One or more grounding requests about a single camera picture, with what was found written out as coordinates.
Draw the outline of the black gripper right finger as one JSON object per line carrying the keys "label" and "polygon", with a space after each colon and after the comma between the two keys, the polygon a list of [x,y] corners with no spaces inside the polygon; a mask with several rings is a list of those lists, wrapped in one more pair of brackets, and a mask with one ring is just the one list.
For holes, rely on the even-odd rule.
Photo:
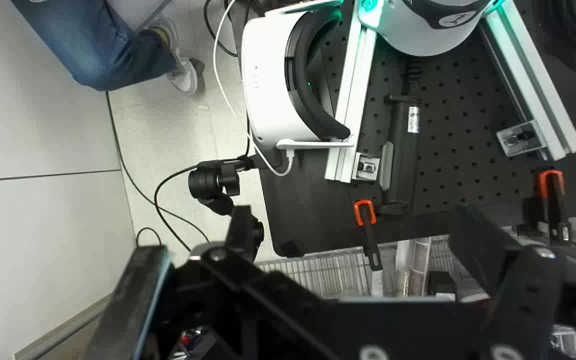
{"label": "black gripper right finger", "polygon": [[481,360],[547,360],[562,294],[562,260],[522,243],[474,208],[450,216],[450,251],[491,304],[477,336]]}

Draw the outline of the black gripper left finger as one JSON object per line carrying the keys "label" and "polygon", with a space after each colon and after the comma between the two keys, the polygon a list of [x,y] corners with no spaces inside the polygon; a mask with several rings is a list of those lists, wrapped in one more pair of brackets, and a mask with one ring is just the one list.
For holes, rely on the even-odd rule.
{"label": "black gripper left finger", "polygon": [[206,323],[239,360],[343,360],[327,333],[329,302],[227,247],[204,251]]}

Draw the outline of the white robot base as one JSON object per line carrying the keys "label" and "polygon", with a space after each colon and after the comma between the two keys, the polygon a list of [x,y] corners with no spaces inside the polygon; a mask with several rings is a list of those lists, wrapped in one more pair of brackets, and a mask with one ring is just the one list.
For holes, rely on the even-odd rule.
{"label": "white robot base", "polygon": [[494,0],[362,0],[358,18],[395,50],[431,58],[460,46]]}

